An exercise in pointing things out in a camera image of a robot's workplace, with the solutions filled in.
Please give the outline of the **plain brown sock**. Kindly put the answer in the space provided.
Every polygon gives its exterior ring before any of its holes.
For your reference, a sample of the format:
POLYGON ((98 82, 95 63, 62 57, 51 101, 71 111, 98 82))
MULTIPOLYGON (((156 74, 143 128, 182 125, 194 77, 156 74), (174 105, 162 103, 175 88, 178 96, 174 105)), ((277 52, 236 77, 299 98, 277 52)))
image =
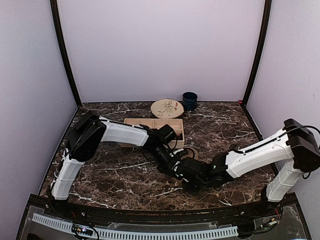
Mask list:
POLYGON ((185 159, 185 158, 193 158, 195 160, 198 160, 199 155, 198 152, 193 149, 192 147, 185 147, 183 149, 183 151, 181 152, 181 159, 185 159))

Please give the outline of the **wooden compartment tray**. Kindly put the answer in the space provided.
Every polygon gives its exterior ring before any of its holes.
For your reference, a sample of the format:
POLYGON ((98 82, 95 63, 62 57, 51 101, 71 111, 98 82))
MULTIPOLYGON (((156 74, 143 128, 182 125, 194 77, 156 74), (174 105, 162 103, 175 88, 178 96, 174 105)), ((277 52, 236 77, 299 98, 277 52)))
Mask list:
POLYGON ((162 126, 168 124, 173 128, 176 135, 182 134, 183 136, 182 140, 172 140, 169 146, 172 149, 182 149, 185 145, 184 124, 182 119, 125 118, 124 123, 129 125, 145 125, 151 129, 160 129, 162 126))

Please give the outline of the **argyle black red orange sock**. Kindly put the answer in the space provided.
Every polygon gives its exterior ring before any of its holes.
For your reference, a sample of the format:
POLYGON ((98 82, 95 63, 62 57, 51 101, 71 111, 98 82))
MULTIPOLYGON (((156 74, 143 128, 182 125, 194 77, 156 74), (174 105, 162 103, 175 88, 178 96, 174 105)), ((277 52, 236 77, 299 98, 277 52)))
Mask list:
POLYGON ((182 134, 176 136, 176 140, 182 140, 182 139, 183 139, 183 135, 182 134))

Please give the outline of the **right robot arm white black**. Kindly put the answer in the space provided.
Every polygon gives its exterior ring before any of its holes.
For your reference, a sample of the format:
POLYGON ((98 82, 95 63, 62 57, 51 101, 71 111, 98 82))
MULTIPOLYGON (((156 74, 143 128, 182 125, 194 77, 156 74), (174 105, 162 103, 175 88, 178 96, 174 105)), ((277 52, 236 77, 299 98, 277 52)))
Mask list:
POLYGON ((275 179, 262 192, 255 213, 266 217, 285 194, 303 177, 320 167, 320 147, 314 126, 290 118, 270 137, 248 147, 215 156, 211 163, 186 157, 173 167, 175 174, 194 188, 219 188, 255 169, 286 161, 275 179))

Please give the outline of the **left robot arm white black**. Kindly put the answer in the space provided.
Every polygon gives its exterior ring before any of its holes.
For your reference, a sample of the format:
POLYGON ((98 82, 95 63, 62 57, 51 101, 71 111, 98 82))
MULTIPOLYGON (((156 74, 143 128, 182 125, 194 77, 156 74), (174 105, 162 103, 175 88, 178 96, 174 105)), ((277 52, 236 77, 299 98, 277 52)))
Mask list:
POLYGON ((64 201, 68 199, 81 167, 93 158, 101 142, 141 147, 154 157, 161 173, 177 177, 175 167, 181 158, 169 145, 176 137, 174 129, 168 124, 160 129, 147 125, 130 125, 99 116, 93 110, 88 111, 67 135, 62 163, 47 193, 50 199, 54 199, 51 210, 60 218, 69 216, 71 208, 64 201))

